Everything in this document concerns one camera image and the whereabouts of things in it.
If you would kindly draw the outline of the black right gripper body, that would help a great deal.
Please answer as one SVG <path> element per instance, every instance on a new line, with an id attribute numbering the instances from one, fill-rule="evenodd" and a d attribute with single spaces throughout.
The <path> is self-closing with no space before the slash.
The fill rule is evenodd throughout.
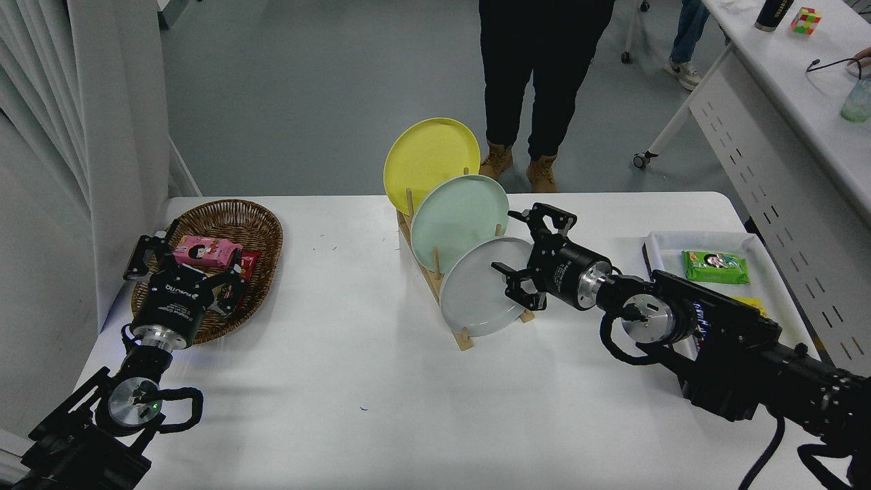
<path id="1" fill-rule="evenodd" d="M 590 310 L 604 277 L 610 275 L 610 260 L 567 238 L 542 238 L 533 245 L 529 268 L 539 291 L 578 310 Z"/>

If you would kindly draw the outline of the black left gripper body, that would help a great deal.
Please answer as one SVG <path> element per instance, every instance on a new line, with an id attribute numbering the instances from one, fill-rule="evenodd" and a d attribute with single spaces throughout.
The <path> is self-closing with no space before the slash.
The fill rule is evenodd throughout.
<path id="1" fill-rule="evenodd" d="M 134 314 L 133 334 L 144 337 L 150 327 L 161 327 L 183 339 L 195 338 L 206 310 L 214 303 L 214 293 L 203 285 L 206 278 L 198 269 L 153 274 L 143 304 Z"/>

